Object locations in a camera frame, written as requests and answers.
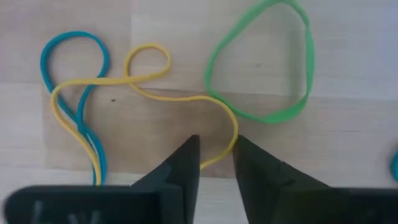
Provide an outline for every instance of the blue rubber band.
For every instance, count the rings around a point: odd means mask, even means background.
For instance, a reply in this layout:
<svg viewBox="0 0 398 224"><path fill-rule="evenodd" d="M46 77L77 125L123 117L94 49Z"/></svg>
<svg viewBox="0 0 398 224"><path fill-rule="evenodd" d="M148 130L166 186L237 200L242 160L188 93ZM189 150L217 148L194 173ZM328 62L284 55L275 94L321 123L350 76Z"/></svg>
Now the blue rubber band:
<svg viewBox="0 0 398 224"><path fill-rule="evenodd" d="M88 38L95 40L95 42L97 42L97 44L99 45L99 47L102 50L103 57L104 57L101 71L97 77L105 77L106 73L108 72L109 64L110 64L109 52L108 52L106 46L104 45L104 43L102 43L102 41L99 40L99 38L97 38L93 34L89 34L84 31L71 31L71 32L66 32L66 33L60 34L60 35L54 37L52 40L50 40L50 42L48 42L46 44L46 46L43 49L41 58L40 58L40 70L42 72L43 81L44 81L45 85L47 86L47 88L49 89L49 92L52 92L53 89L55 88L55 85L52 82L52 79L50 77L50 72L49 72L49 58L51 56L51 53L52 53L53 49L59 43L61 43L64 40L71 39L74 37L88 37ZM84 90L84 92L80 98L79 104L78 104L76 115L68 107L68 105L65 102L65 99L62 96L58 97L58 104L60 105L61 109L70 117L70 119L72 119L77 124L79 132L86 138L86 140L90 144L91 148L93 148L93 150L97 153L97 155L99 157L99 163L101 166L101 184L104 184L105 179L106 179L106 158L105 158L104 148L103 148L98 136L83 121L85 103L88 98L88 95L90 94L90 91L94 87L95 87L94 85L88 85L86 87L86 89ZM96 181L96 176L95 176L95 172L93 169L93 183L95 183L95 181Z"/></svg>
<svg viewBox="0 0 398 224"><path fill-rule="evenodd" d="M394 154L390 163L391 175L398 182L398 152Z"/></svg>

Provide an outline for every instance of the wood grain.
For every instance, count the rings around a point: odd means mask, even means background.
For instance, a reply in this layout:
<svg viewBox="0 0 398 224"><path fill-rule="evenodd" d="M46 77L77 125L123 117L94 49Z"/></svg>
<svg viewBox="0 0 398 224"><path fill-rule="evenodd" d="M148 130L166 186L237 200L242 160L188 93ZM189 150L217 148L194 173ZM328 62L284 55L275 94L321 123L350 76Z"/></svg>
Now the wood grain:
<svg viewBox="0 0 398 224"><path fill-rule="evenodd" d="M69 30L98 35L111 52L111 77L122 76L131 47L159 42L172 54L172 71L142 86L160 95L196 95L203 93L203 71L212 49L255 2L0 1L0 195L30 184L91 182L90 162L50 114L40 77L39 57L52 37ZM388 165L398 133L398 2L299 3L311 18L316 45L313 94L298 118L272 125L239 119L240 133L327 184L396 187ZM302 29L287 7L269 9L221 53L214 87L256 114L291 105L303 91ZM76 39L55 50L50 70L59 83L94 77L101 62L94 42ZM160 53L143 52L135 58L132 75L159 70L164 63ZM83 88L63 91L72 108ZM232 133L216 105L148 100L126 86L98 88L86 108L109 170L116 173L109 184L136 180L139 175L120 172L149 172L191 134L200 134L204 160L223 150ZM229 157L202 174L232 178L233 173ZM239 199L234 180L212 179L202 187L198 223L246 222L241 205L234 203Z"/></svg>
<svg viewBox="0 0 398 224"><path fill-rule="evenodd" d="M256 0L136 0L132 46L160 42L173 55L173 76L146 87L203 89L209 56ZM317 66L313 96L394 100L397 97L398 3L393 0L299 0L311 20ZM304 85L303 25L278 4L259 16L217 59L220 91L299 95ZM148 54L139 68L161 66Z"/></svg>

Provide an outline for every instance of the yellow rubber band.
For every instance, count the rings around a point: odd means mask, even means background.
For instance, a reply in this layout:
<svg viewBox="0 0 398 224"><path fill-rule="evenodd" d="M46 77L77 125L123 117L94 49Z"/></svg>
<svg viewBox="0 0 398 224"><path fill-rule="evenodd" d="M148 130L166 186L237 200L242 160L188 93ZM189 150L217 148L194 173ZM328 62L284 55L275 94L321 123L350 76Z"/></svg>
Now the yellow rubber band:
<svg viewBox="0 0 398 224"><path fill-rule="evenodd" d="M148 75L140 75L136 77L130 77L129 76L129 66L131 63L131 59L137 55L138 52L141 50L145 49L157 49L161 51L167 59L167 63L165 68L160 71L160 72L154 72L150 73ZM98 157L96 154L93 152L92 148L86 141L86 139L70 124L69 121L67 121L61 114L60 108L58 107L57 103L57 98L58 95L60 94L60 91L68 86L71 85L121 85L121 84L129 84L130 87L134 90L136 90L138 93L140 93L142 96L152 98L154 100L160 100L160 101L173 101L173 102L183 102L183 101L193 101L193 100L207 100L213 103L216 103L217 105L220 105L229 115L231 118L232 124L233 124L233 137L231 141L228 144L228 147L218 156L209 159L202 164L200 164L200 169L204 169L207 166L213 164L214 162L217 162L227 156L231 151L232 148L238 138L238 121L236 120L236 117L234 113L231 111L230 108L228 108L223 102L220 100L216 100L210 96L188 96L188 97L165 97L165 96L156 96L151 93L148 93L144 90L141 90L138 86L135 85L135 83L139 82L146 82L149 80L153 80L155 78L160 78L161 76L165 75L171 68L171 63L172 59L170 56L170 53L161 45L159 44L143 44L131 51L131 53L126 57L125 63L124 63L124 78L79 78L79 79L73 79L69 80L66 82L63 82L59 84L57 87L54 88L52 94L51 94L51 109L53 114L55 115L57 121L73 136L76 138L76 140L83 146L87 154L89 155L93 166L94 166L94 171L96 176L98 177L96 179L96 185L99 185L101 183L101 169L100 165L98 162Z"/></svg>

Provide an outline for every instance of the black plastic part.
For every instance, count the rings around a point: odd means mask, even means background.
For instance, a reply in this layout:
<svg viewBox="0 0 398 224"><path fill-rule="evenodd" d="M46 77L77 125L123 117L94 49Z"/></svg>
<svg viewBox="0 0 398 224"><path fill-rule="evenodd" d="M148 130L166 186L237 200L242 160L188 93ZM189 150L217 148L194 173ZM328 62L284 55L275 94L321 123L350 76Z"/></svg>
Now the black plastic part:
<svg viewBox="0 0 398 224"><path fill-rule="evenodd" d="M200 143L192 136L160 166L129 186L36 186L13 193L8 224L192 224Z"/></svg>
<svg viewBox="0 0 398 224"><path fill-rule="evenodd" d="M398 223L398 190L329 187L244 136L233 156L250 224Z"/></svg>

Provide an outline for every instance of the wooden surface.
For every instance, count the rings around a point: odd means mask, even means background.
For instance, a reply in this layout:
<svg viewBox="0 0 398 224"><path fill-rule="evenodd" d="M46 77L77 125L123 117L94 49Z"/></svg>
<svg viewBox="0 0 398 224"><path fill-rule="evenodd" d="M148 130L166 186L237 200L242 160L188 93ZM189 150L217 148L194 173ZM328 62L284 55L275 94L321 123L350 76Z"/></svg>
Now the wooden surface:
<svg viewBox="0 0 398 224"><path fill-rule="evenodd" d="M203 71L212 49L255 2L1 1L0 172L3 182L16 183L0 187L2 195L40 182L91 181L88 158L56 123L42 84L40 53L52 37L69 30L96 34L111 52L111 77L122 75L124 56L131 47L159 42L172 54L172 72L142 86L161 95L196 95L204 89ZM298 118L282 124L239 119L240 133L327 184L395 187L388 163L398 137L398 2L299 3L311 19L317 56L308 106ZM269 9L220 54L214 87L256 114L290 105L303 90L302 29L288 7ZM101 62L100 49L93 41L76 39L54 52L51 69L60 82L94 77ZM148 51L136 58L132 71L142 74L163 65L160 53ZM82 89L64 92L72 108ZM95 90L86 120L104 144L109 171L116 173L150 171L191 134L201 136L202 158L211 157L226 147L232 133L230 121L218 106L148 100L126 86ZM64 172L65 179L53 180L53 170ZM233 177L231 158L209 167L203 176ZM231 198L237 194L236 189L216 190Z"/></svg>

